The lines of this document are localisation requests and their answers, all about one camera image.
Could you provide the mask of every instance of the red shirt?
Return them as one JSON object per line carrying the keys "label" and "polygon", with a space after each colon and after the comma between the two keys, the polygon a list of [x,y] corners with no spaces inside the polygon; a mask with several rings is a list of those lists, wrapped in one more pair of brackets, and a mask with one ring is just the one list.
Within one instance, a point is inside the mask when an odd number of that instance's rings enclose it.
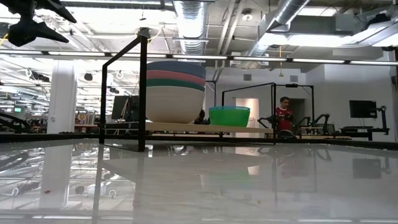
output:
{"label": "red shirt", "polygon": [[293,122],[285,119],[286,116],[292,115],[292,110],[282,109],[280,107],[276,108],[276,116],[278,117],[278,131],[289,130],[293,131]]}

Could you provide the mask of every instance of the stacked bowls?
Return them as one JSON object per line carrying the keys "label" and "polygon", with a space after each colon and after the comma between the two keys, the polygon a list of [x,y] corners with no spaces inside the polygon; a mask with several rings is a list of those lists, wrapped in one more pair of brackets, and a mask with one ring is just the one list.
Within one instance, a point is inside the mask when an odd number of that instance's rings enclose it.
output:
{"label": "stacked bowls", "polygon": [[147,65],[146,116],[152,122],[187,124],[205,99],[206,69],[188,62]]}

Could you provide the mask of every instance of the white bowl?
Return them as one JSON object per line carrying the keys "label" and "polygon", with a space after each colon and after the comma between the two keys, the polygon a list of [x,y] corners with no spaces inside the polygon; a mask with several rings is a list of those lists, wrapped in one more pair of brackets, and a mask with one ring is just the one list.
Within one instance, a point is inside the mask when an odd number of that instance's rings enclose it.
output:
{"label": "white bowl", "polygon": [[148,87],[146,116],[152,122],[188,124],[199,115],[204,99],[205,93],[193,88]]}

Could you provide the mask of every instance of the pink bowl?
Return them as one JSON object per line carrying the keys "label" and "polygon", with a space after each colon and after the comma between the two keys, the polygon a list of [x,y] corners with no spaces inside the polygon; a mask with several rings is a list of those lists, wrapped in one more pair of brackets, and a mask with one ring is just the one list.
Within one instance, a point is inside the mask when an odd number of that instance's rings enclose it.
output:
{"label": "pink bowl", "polygon": [[204,79],[180,72],[159,71],[159,70],[147,71],[147,79],[153,79],[153,78],[175,79],[186,82],[192,82],[201,86],[206,85],[206,81]]}

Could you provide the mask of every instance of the green bowl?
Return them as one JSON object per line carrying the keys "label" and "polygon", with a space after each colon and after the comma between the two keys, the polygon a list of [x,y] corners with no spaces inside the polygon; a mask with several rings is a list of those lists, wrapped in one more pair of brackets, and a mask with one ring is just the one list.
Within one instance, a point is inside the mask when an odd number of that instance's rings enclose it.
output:
{"label": "green bowl", "polygon": [[180,86],[180,87],[194,88],[200,91],[205,91],[205,87],[192,82],[186,82],[174,79],[164,79],[164,78],[148,79],[147,87],[150,86]]}
{"label": "green bowl", "polygon": [[247,127],[250,108],[243,106],[216,106],[209,109],[211,125]]}

